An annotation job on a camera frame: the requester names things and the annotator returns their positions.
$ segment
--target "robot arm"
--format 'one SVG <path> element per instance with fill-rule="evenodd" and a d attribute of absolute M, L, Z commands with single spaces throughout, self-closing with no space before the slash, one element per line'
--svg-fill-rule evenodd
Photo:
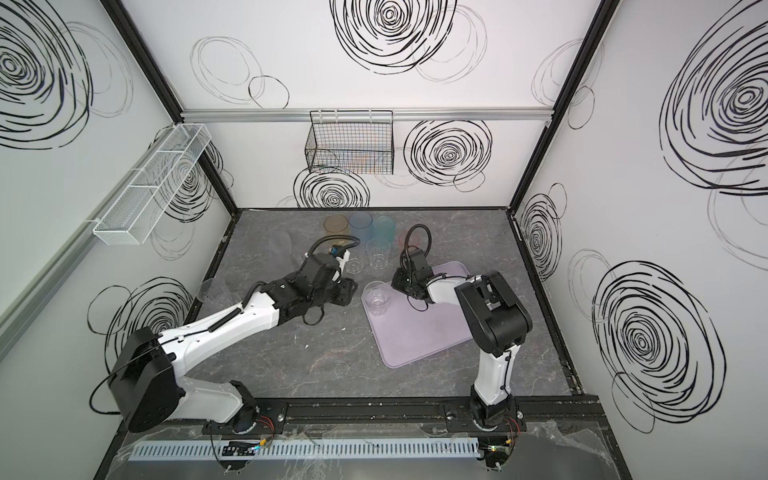
<path fill-rule="evenodd" d="M 328 240 L 350 240 L 330 253 L 314 253 Z M 133 332 L 108 380 L 109 389 L 131 432 L 143 432 L 166 419 L 206 419 L 245 433 L 258 407 L 242 383 L 212 383 L 185 375 L 214 353 L 254 333 L 273 328 L 325 303 L 349 305 L 357 290 L 342 276 L 355 237 L 332 235 L 315 242 L 296 272 L 259 282 L 242 303 L 159 336 L 149 328 Z"/>
<path fill-rule="evenodd" d="M 411 233 L 417 228 L 427 233 L 424 251 L 409 245 Z M 451 303 L 462 308 L 472 338 L 481 350 L 470 407 L 478 426 L 493 429 L 503 421 L 505 412 L 514 411 L 509 392 L 512 365 L 533 327 L 531 316 L 497 271 L 469 278 L 435 275 L 426 260 L 431 246 L 427 226 L 411 227 L 392 288 L 428 303 Z"/>

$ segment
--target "purple tray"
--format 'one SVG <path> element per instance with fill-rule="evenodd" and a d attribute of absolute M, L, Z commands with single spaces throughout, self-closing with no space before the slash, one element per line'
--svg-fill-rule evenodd
<path fill-rule="evenodd" d="M 434 273 L 468 276 L 461 262 L 448 262 L 432 268 Z M 389 292 L 389 308 L 382 315 L 372 315 L 366 308 L 376 345 L 384 365 L 390 369 L 423 359 L 472 338 L 462 308 L 447 303 L 430 303 L 425 312 L 417 312 L 408 304 L 408 297 L 384 283 L 378 288 Z M 417 309 L 424 308 L 422 300 L 411 299 Z"/>

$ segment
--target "white wire basket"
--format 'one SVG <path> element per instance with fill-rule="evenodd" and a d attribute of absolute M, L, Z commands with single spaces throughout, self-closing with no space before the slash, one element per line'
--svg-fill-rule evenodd
<path fill-rule="evenodd" d="M 210 143 L 204 124 L 178 124 L 94 227 L 107 245 L 141 245 Z"/>

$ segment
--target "white wall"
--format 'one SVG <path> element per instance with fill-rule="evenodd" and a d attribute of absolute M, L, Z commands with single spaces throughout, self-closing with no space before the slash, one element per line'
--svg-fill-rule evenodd
<path fill-rule="evenodd" d="M 474 207 L 505 206 L 509 204 L 522 177 L 525 165 L 544 127 L 543 121 L 456 121 L 451 124 L 436 122 L 448 127 L 458 127 L 467 134 L 462 140 L 482 141 L 488 148 L 488 161 L 482 170 L 472 176 L 472 165 L 479 164 L 484 154 L 468 155 L 467 162 L 459 163 L 446 171 L 466 172 L 469 178 L 450 183 L 450 175 L 435 176 L 430 170 L 418 175 L 426 180 L 447 184 L 427 184 L 409 172 L 404 155 L 411 155 L 413 143 L 406 138 L 416 122 L 394 123 L 395 166 L 393 175 L 360 174 L 340 176 L 330 182 L 327 190 L 344 190 L 343 184 L 351 185 L 361 193 L 360 197 L 343 195 L 340 207 Z M 227 159 L 227 170 L 238 179 L 233 196 L 239 207 L 311 207 L 306 197 L 320 199 L 321 190 L 315 195 L 302 195 L 300 185 L 306 180 L 304 144 L 310 129 L 309 123 L 251 123 L 208 124 L 211 135 L 217 139 L 222 155 Z M 448 133 L 446 138 L 453 137 Z M 449 139 L 454 145 L 459 141 Z M 365 199 L 367 204 L 357 204 Z"/>
<path fill-rule="evenodd" d="M 768 2 L 712 30 L 691 62 L 703 61 L 701 77 L 684 68 L 734 4 L 624 2 L 604 39 L 592 119 L 561 128 L 518 211 L 578 374 L 600 396 L 637 480 L 765 478 L 768 468 L 768 196 L 732 195 L 766 193 L 765 144 L 754 138 L 768 134 Z M 761 22 L 755 50 L 714 46 Z M 712 68 L 715 58 L 723 62 Z M 680 107 L 668 111 L 680 71 L 680 84 L 698 90 L 673 89 Z M 666 122 L 688 108 L 679 131 Z M 727 122 L 744 143 L 716 140 Z M 700 152 L 758 150 L 711 157 L 685 147 L 682 131 Z M 671 142 L 660 141 L 667 132 Z M 734 159 L 748 169 L 701 169 Z M 744 178 L 755 181 L 736 187 Z"/>
<path fill-rule="evenodd" d="M 344 5 L 358 3 L 237 0 L 211 8 L 201 0 L 131 0 L 125 5 L 186 109 L 333 109 L 551 106 L 599 2 L 420 0 L 409 3 L 410 14 L 401 9 L 408 2 L 370 2 L 372 11 L 363 8 L 360 16 L 344 11 Z M 372 50 L 363 53 L 366 45 Z M 230 172 L 242 179 L 234 189 L 241 207 L 507 205 L 542 122 L 487 124 L 481 128 L 492 134 L 489 162 L 466 148 L 477 141 L 476 125 L 456 122 L 452 133 L 432 144 L 424 165 L 439 176 L 458 173 L 459 178 L 435 184 L 429 174 L 406 168 L 403 148 L 410 155 L 406 138 L 415 124 L 398 122 L 394 173 L 374 177 L 347 165 L 352 177 L 331 176 L 326 197 L 337 198 L 352 184 L 364 201 L 321 204 L 290 199 L 294 179 L 307 168 L 309 123 L 209 127 L 226 139 L 219 148 L 227 152 Z M 477 164 L 484 167 L 473 176 Z"/>
<path fill-rule="evenodd" d="M 2 7 L 6 5 L 10 9 L 3 11 L 3 22 L 18 26 L 20 17 L 8 13 L 18 9 L 2 3 Z M 21 142 L 9 141 L 7 131 L 0 134 L 0 308 L 14 299 L 87 220 L 91 210 L 139 160 L 157 130 L 169 121 L 99 2 L 52 2 L 51 7 L 39 0 L 33 5 L 53 18 L 53 25 L 57 25 L 58 13 L 63 22 L 87 23 L 103 35 L 81 24 L 69 24 L 74 34 L 68 41 L 73 42 L 72 51 L 78 51 L 79 46 L 86 56 L 96 92 L 88 121 L 76 124 L 81 131 L 34 142 L 35 147 L 50 147 L 41 151 L 19 150 Z M 127 60 L 115 61 L 113 57 L 108 61 L 99 56 L 99 48 L 90 43 L 93 37 L 84 32 L 100 38 L 102 46 L 109 42 L 108 50 Z M 0 68 L 7 68 L 7 62 L 4 60 Z M 0 88 L 5 93 L 10 89 L 2 74 Z M 126 74 L 133 82 L 130 105 L 126 90 L 120 89 L 126 85 Z M 105 82 L 111 82 L 107 90 Z M 0 96 L 3 122 L 8 121 L 8 114 L 49 112 L 47 106 L 35 106 L 33 101 L 8 105 L 4 99 Z M 83 105 L 73 108 L 85 111 Z M 121 113 L 102 117 L 96 110 L 103 115 Z M 32 129 L 17 137 L 30 141 L 36 133 Z M 122 332 L 142 326 L 157 332 L 183 322 L 229 221 L 200 171 L 194 171 L 180 195 L 175 203 L 177 211 L 161 218 L 144 245 L 96 244 L 0 362 L 0 423 L 4 432 L 0 440 L 1 477 L 80 479 L 95 474 L 119 417 L 97 415 L 88 408 L 91 390 L 107 373 L 105 337 L 90 332 L 87 320 L 96 331 L 106 333 L 115 315 L 132 298 L 139 308 L 118 315 L 112 332 L 119 332 L 126 322 L 130 326 Z M 196 200 L 186 203 L 191 198 Z M 119 349 L 120 333 L 108 337 L 110 351 L 115 341 Z M 113 353 L 107 357 L 110 363 L 114 361 Z M 115 407 L 106 389 L 96 395 L 95 404 L 103 410 Z"/>
<path fill-rule="evenodd" d="M 82 222 L 90 220 L 93 209 L 127 169 L 134 166 L 157 130 L 170 123 L 163 106 L 98 2 L 52 2 L 53 8 L 42 0 L 31 3 L 38 5 L 41 12 L 52 19 L 52 25 L 57 25 L 56 28 L 68 24 L 71 34 L 62 36 L 69 41 L 74 39 L 83 52 L 82 56 L 72 51 L 68 53 L 77 58 L 75 64 L 79 67 L 61 67 L 68 63 L 66 57 L 61 56 L 60 63 L 51 62 L 53 66 L 47 73 L 68 71 L 72 78 L 90 78 L 93 86 L 89 90 L 94 93 L 88 112 L 84 106 L 88 96 L 83 87 L 75 88 L 74 92 L 84 103 L 74 101 L 71 93 L 66 93 L 65 106 L 58 114 L 55 112 L 61 102 L 56 101 L 55 93 L 46 101 L 35 101 L 32 95 L 21 93 L 21 103 L 0 100 L 3 127 L 12 127 L 12 114 L 44 114 L 45 118 L 51 119 L 48 125 L 31 128 L 24 134 L 0 135 L 3 172 L 0 176 L 0 265 L 3 270 L 0 311 L 8 308 Z M 18 8 L 4 11 L 3 18 L 8 19 L 12 31 L 15 28 L 15 31 L 24 32 L 23 18 L 10 13 L 17 11 Z M 28 37 L 32 51 L 41 45 L 42 38 L 45 34 Z M 45 50 L 37 52 L 40 56 Z M 90 77 L 84 73 L 83 56 Z M 28 74 L 25 78 L 35 84 L 34 75 Z M 68 84 L 65 88 L 71 91 Z M 10 80 L 2 79 L 0 90 L 17 92 Z M 69 123 L 62 124 L 61 118 L 70 116 L 82 120 L 70 122 L 72 126 L 65 133 L 49 140 L 30 141 L 47 137 L 53 130 L 64 130 Z M 4 140 L 8 137 L 22 141 Z M 47 150 L 30 150 L 32 148 Z"/>
<path fill-rule="evenodd" d="M 366 27 L 377 31 L 378 41 L 374 38 L 367 40 L 381 48 L 383 54 L 391 54 L 390 58 L 361 54 L 370 60 L 361 60 L 364 65 L 345 52 L 343 43 L 336 36 L 330 6 L 343 2 L 234 0 L 217 8 L 204 0 L 128 0 L 124 3 L 152 55 L 177 89 L 185 108 L 258 108 L 247 97 L 246 82 L 249 77 L 259 74 L 272 76 L 285 85 L 290 92 L 289 108 L 369 108 L 539 105 L 531 93 L 531 80 L 541 61 L 558 46 L 584 36 L 599 2 L 411 2 L 412 15 L 396 8 L 391 12 L 402 13 L 400 18 L 404 19 L 400 25 L 410 22 L 412 28 L 384 25 L 383 16 L 379 17 L 379 22 L 372 16 L 364 16 L 357 28 L 349 28 L 350 38 L 359 38 L 354 32 Z M 398 4 L 380 2 L 374 5 Z M 424 16 L 435 21 L 420 24 L 418 8 L 429 12 Z M 344 15 L 340 13 L 339 17 L 344 18 Z M 468 18 L 474 25 L 472 29 L 468 27 Z M 443 26 L 448 24 L 452 26 L 448 35 L 438 38 L 418 35 L 419 31 L 431 27 L 444 31 Z M 410 70 L 377 68 L 372 63 L 389 64 L 407 57 L 410 60 L 400 64 L 412 65 L 416 58 L 421 58 L 407 55 L 409 48 L 405 55 L 393 54 L 390 47 L 399 49 L 404 45 L 390 40 L 388 46 L 384 41 L 387 31 L 393 32 L 393 36 L 397 32 L 404 39 L 413 40 L 414 45 L 442 43 L 431 60 Z M 195 44 L 208 37 L 233 38 L 239 44 L 214 42 L 205 47 L 201 55 L 190 55 L 195 51 Z M 483 45 L 485 53 L 481 55 Z M 463 56 L 469 51 L 476 55 Z M 448 76 L 443 70 L 436 71 L 439 65 L 434 61 L 446 62 L 457 54 L 455 61 L 458 64 L 454 67 L 454 61 L 451 61 L 444 71 L 452 73 L 461 71 L 463 66 L 474 65 L 474 68 L 466 68 L 471 70 L 466 75 L 442 83 L 427 80 L 419 74 L 422 70 L 432 77 Z M 199 67 L 197 73 L 193 67 Z M 199 78 L 208 78 L 210 82 L 201 83 Z M 212 94 L 203 83 L 219 95 Z M 263 106 L 282 107 L 278 100 L 283 98 L 284 91 L 274 80 L 268 80 L 261 98 L 266 102 Z M 245 100 L 237 102 L 233 98 Z"/>

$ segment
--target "wall-mounted basket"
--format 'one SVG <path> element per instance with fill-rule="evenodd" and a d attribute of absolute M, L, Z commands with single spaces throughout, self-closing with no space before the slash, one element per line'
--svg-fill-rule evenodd
<path fill-rule="evenodd" d="M 203 124 L 178 124 L 94 227 L 107 245 L 141 245 L 210 143 Z"/>
<path fill-rule="evenodd" d="M 311 171 L 332 166 L 391 175 L 395 167 L 391 110 L 311 111 L 304 155 Z"/>

